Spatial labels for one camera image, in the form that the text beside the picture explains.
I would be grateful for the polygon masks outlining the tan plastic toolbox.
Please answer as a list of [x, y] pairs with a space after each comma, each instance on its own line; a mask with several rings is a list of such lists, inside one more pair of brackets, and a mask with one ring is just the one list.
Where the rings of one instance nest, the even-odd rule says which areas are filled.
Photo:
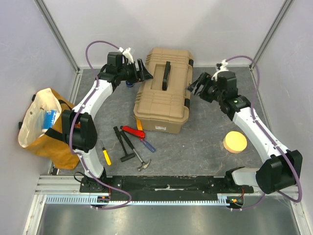
[[145, 67], [153, 76], [137, 92], [134, 117], [147, 131], [178, 134], [189, 119], [193, 55], [188, 50], [155, 47]]

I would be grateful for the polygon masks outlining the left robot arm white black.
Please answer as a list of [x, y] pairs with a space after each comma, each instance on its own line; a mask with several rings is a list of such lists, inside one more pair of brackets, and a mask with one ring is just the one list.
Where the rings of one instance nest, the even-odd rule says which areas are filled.
[[104, 101], [122, 81], [134, 84], [152, 79], [142, 59], [131, 61], [124, 52], [109, 52], [107, 63], [96, 72], [89, 92], [72, 110], [62, 113], [63, 141], [72, 154], [79, 157], [85, 174], [92, 178], [90, 186], [103, 192], [108, 186], [104, 167], [100, 163], [95, 146], [98, 139], [93, 119]]

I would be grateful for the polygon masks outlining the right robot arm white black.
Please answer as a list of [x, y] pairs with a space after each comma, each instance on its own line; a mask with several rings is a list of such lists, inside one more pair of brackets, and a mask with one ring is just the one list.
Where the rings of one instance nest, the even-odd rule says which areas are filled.
[[260, 168], [238, 167], [226, 172], [224, 187], [228, 192], [247, 185], [271, 194], [299, 184], [302, 155], [283, 145], [262, 123], [250, 101], [238, 94], [235, 73], [222, 71], [212, 78], [203, 72], [187, 90], [207, 102], [218, 102], [221, 111], [244, 132], [261, 158]]

